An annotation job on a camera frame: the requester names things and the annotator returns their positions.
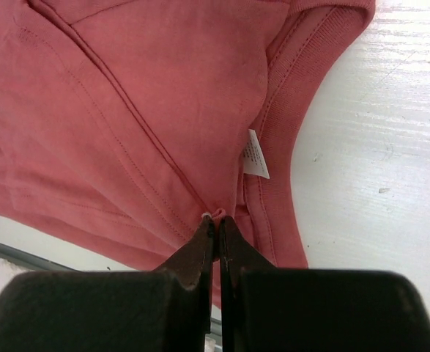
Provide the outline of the pink red t-shirt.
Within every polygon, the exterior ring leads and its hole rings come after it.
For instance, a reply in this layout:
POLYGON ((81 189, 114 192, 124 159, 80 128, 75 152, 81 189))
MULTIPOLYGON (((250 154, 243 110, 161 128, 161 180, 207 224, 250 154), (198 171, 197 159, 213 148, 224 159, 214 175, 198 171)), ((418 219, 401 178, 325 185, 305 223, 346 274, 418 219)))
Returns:
POLYGON ((307 264, 290 188, 373 1, 0 1, 0 215, 138 269, 232 216, 307 264))

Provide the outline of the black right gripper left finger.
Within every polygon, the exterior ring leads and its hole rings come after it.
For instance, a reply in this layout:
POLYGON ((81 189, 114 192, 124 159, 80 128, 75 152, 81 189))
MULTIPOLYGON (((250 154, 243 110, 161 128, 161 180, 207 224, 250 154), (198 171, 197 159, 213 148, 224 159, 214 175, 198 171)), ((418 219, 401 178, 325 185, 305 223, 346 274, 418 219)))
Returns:
POLYGON ((153 271, 30 271, 0 294, 0 351, 202 351, 215 225, 153 271))

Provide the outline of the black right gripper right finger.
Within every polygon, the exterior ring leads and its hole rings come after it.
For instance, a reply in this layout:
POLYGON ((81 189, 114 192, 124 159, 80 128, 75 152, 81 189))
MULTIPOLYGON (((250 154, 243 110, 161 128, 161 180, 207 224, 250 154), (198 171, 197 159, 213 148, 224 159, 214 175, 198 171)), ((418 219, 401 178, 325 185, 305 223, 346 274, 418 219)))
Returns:
POLYGON ((219 228, 225 351, 430 351, 415 286, 389 271, 278 268, 219 228))

